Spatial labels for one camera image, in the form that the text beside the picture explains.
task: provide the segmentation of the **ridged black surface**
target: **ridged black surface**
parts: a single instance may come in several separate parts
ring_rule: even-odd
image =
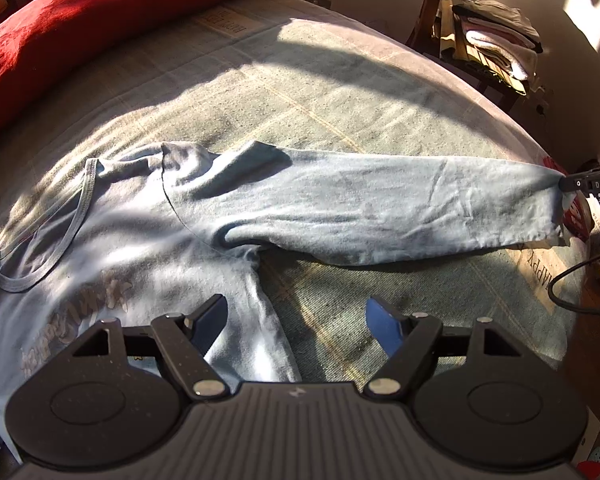
[[[27,465],[14,480],[577,480],[567,465],[505,475],[440,454],[396,404],[362,399],[352,384],[246,383],[235,397],[198,404],[159,450],[106,472]]]

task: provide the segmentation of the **long-sleeve shirt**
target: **long-sleeve shirt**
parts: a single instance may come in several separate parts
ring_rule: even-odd
[[[337,265],[557,237],[560,173],[462,156],[151,144],[90,158],[81,186],[0,248],[0,443],[9,396],[97,319],[148,324],[215,293],[228,322],[206,360],[240,380],[300,380],[258,284],[269,244]]]

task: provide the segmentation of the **red pillow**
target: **red pillow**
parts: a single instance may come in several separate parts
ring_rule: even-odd
[[[223,0],[33,0],[0,24],[0,129],[106,48]]]

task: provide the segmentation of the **bed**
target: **bed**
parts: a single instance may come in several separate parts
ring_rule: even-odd
[[[475,89],[364,25],[301,0],[228,0],[107,50],[2,133],[0,245],[73,186],[90,156],[156,140],[220,153],[251,139],[550,164]],[[386,359],[365,327],[372,294],[456,326],[490,316],[557,367],[574,315],[554,308],[546,284],[588,253],[568,230],[564,238],[356,269],[270,249],[260,277],[305,381],[360,386]],[[560,295],[577,300],[582,280],[568,277]]]

